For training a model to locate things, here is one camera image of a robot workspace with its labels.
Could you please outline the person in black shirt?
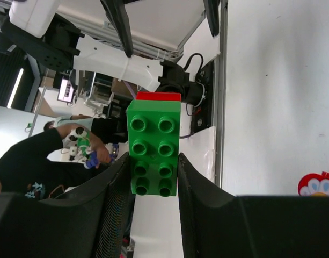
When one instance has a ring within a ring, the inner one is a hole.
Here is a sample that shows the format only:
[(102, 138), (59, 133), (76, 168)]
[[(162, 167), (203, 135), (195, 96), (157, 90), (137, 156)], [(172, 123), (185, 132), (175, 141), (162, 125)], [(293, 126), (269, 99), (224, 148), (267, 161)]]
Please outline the person in black shirt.
[[(48, 159), (49, 154), (64, 147), (63, 140), (78, 127), (87, 131), (91, 148), (97, 153), (100, 163), (95, 168)], [(55, 198), (107, 169), (106, 144), (125, 142), (127, 128), (116, 119), (79, 114), (49, 121), (42, 133), (16, 143), (0, 158), (0, 194), (15, 192), (36, 200)]]

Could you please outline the red rounded lego brick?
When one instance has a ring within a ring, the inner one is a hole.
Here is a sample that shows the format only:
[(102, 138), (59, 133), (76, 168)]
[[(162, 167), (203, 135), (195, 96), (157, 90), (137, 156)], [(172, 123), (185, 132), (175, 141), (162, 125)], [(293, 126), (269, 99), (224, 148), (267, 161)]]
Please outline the red rounded lego brick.
[(175, 101), (181, 102), (181, 94), (173, 92), (138, 92), (136, 95), (137, 100), (145, 101)]

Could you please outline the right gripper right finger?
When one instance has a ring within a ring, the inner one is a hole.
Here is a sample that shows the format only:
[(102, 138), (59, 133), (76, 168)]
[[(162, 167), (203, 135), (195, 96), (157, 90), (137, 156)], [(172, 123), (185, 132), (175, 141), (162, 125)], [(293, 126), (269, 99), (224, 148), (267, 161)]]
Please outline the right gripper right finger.
[(184, 257), (329, 257), (329, 197), (233, 196), (178, 161)]

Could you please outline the aluminium frame rail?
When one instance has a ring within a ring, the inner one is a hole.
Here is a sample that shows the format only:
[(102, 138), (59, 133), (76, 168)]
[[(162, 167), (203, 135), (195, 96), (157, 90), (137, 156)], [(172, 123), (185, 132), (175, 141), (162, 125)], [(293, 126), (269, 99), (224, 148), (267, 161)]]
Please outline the aluminium frame rail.
[(221, 1), (219, 54), (214, 60), (213, 125), (216, 127), (214, 183), (221, 188), (225, 139), (228, 1)]

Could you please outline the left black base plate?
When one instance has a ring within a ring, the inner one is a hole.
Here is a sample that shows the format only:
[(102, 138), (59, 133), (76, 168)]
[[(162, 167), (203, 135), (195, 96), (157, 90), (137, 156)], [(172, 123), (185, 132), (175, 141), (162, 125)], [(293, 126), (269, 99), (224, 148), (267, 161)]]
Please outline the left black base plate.
[[(193, 57), (201, 59), (197, 73), (193, 80), (189, 78), (188, 68)], [(203, 64), (204, 58), (200, 53), (193, 53), (186, 64), (180, 65), (168, 60), (160, 62), (163, 74), (158, 78), (160, 83), (157, 92), (178, 93), (181, 102), (192, 106), (192, 110), (186, 109), (186, 114), (191, 118), (190, 134), (182, 136), (188, 138), (212, 125), (212, 107), (214, 98), (214, 63)]]

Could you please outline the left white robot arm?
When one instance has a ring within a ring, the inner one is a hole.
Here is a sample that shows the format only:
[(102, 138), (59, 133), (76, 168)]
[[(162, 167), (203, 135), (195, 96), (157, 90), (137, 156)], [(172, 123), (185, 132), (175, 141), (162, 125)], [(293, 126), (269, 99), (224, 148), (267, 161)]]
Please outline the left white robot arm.
[[(201, 90), (185, 68), (156, 53), (135, 54), (134, 39), (164, 48), (180, 44), (201, 20), (219, 33), (219, 1), (13, 1), (2, 33), (41, 64), (56, 71), (86, 70), (141, 86), (149, 92)], [(76, 26), (107, 20), (121, 48)]]

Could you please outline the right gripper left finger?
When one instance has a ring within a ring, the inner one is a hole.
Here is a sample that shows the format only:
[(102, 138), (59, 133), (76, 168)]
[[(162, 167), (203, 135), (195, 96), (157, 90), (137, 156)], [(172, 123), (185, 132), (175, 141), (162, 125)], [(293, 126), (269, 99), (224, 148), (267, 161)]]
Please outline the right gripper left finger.
[(129, 193), (125, 153), (56, 199), (0, 194), (0, 257), (119, 257)]

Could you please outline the green 2x4 lego brick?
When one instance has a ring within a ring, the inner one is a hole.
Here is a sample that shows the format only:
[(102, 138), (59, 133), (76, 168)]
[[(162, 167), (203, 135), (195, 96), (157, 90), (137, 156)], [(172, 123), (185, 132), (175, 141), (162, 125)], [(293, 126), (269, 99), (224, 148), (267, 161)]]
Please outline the green 2x4 lego brick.
[(181, 104), (135, 99), (127, 108), (131, 189), (134, 194), (177, 194)]

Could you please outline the red flower lego brick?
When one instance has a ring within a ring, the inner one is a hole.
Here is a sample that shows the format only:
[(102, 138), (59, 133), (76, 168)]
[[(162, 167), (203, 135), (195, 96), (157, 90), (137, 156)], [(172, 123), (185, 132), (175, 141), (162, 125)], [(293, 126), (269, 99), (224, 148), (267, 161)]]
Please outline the red flower lego brick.
[(329, 196), (329, 173), (307, 174), (298, 183), (300, 196)]

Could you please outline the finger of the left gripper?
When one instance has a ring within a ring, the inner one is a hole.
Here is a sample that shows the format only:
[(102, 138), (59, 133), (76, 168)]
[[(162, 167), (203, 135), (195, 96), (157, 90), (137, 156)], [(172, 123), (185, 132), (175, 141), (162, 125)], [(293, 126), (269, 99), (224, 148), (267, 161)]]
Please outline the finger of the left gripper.
[(212, 37), (218, 36), (220, 32), (219, 4), (220, 0), (203, 0), (205, 13)]
[(115, 28), (122, 48), (128, 58), (133, 55), (133, 42), (131, 36), (131, 29), (129, 24), (129, 17), (125, 9), (125, 3), (122, 0), (101, 0), (100, 1), (106, 17)]

